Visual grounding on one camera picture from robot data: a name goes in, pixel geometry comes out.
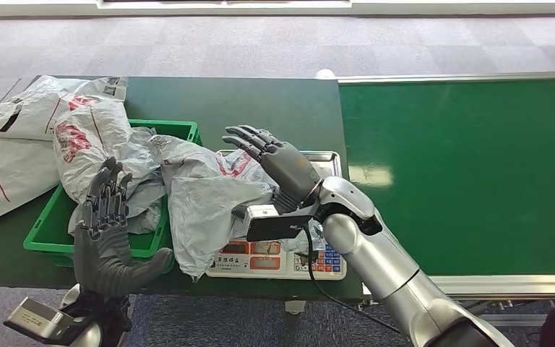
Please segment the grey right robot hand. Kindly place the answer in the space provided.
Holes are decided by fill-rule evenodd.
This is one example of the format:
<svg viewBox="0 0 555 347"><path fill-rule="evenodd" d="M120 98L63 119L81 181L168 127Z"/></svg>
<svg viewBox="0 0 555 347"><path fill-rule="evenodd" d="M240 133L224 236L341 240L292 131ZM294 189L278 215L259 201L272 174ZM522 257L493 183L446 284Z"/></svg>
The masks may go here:
<svg viewBox="0 0 555 347"><path fill-rule="evenodd" d="M278 185L273 205L279 214L303 207L322 181L311 162L291 143L266 129L249 125L229 126L222 140L246 152Z"/></svg>

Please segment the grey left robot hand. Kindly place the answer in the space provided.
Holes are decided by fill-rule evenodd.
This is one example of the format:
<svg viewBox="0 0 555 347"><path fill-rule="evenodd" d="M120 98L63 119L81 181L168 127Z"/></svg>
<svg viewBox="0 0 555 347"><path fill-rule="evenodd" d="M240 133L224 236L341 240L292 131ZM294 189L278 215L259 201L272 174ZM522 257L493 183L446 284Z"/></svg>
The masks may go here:
<svg viewBox="0 0 555 347"><path fill-rule="evenodd" d="M134 262L129 243L127 187L132 174L118 175L123 164L106 159L92 178L74 230L74 274L82 290L126 296L163 273L173 250L160 248L149 260Z"/></svg>

